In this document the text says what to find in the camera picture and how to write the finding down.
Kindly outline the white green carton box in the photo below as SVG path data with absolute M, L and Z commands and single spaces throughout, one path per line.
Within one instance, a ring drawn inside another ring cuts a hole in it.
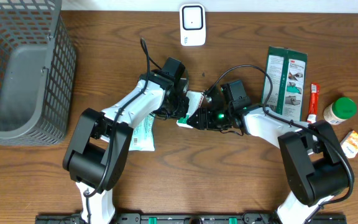
M 189 98 L 189 107 L 184 118 L 180 118 L 177 121 L 177 125 L 183 128 L 192 128 L 187 124 L 187 120 L 194 114 L 194 112 L 202 105 L 204 100 L 204 94 L 198 91 L 188 90 L 186 96 Z

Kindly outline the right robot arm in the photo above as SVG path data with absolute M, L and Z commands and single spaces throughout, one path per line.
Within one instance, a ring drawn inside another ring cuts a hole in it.
M 273 219 L 277 223 L 311 223 L 325 205 L 352 193 L 354 173 L 332 126 L 287 120 L 265 105 L 253 105 L 240 80 L 206 91 L 210 107 L 200 107 L 187 124 L 199 129 L 261 138 L 279 148 L 288 185 L 286 200 Z

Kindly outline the green white package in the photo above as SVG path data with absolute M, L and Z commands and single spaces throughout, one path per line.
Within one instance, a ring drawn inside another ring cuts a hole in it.
M 283 47 L 268 48 L 261 102 L 274 112 L 300 121 L 308 55 Z

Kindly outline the orange small box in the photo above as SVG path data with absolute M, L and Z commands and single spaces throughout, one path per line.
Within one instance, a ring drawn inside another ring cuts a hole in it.
M 355 158 L 358 153 L 358 133 L 350 131 L 341 141 L 341 148 L 349 159 Z

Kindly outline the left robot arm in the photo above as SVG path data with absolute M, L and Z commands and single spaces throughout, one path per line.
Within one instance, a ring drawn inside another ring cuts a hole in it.
M 123 173 L 135 128 L 150 114 L 186 116 L 185 71 L 181 61 L 169 57 L 162 68 L 142 74 L 121 101 L 102 111 L 82 112 L 62 166 L 80 190 L 83 223 L 111 222 L 116 211 L 112 189 Z

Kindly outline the orange red stick sachet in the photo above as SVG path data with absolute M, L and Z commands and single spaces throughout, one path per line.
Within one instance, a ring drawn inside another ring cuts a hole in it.
M 316 117 L 318 114 L 319 89 L 320 86 L 318 83 L 311 84 L 311 96 L 309 102 L 308 117 L 306 120 L 308 123 L 316 122 Z

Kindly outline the green lid jar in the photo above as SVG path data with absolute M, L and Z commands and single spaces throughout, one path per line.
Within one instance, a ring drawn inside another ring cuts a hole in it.
M 356 113 L 356 103 L 348 97 L 341 97 L 324 109 L 323 118 L 331 125 L 339 125 Z

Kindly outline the light teal wipes packet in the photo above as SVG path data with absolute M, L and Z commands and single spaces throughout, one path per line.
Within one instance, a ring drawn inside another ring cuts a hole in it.
M 154 151 L 154 116 L 148 115 L 134 129 L 132 134 L 130 151 Z

